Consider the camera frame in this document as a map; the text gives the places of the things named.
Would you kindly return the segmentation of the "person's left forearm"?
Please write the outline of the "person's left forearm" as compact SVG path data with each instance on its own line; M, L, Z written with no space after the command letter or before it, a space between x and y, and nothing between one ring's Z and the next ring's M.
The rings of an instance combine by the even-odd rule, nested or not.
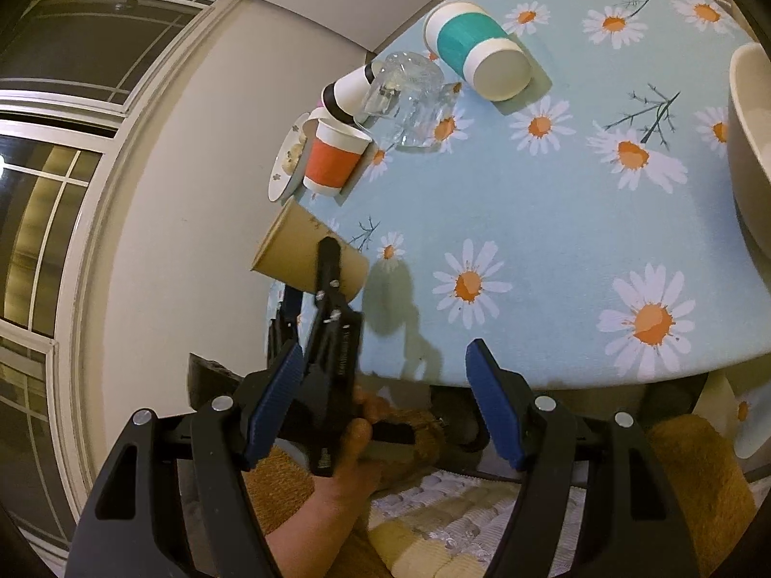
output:
M312 493L301 508L266 542L283 577L324 577L352 534L366 506L363 497Z

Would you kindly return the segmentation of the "person's left hand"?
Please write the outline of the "person's left hand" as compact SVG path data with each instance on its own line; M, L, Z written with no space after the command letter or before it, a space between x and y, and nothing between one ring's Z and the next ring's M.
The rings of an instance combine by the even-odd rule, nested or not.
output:
M411 475L422 467L413 451L411 459L375 460L367 451L374 424L392 416L391 405L382 397L370 394L359 386L353 392L356 416L347 426L331 477L314 477L311 496L312 511L324 517L358 517L367 501L379 489Z

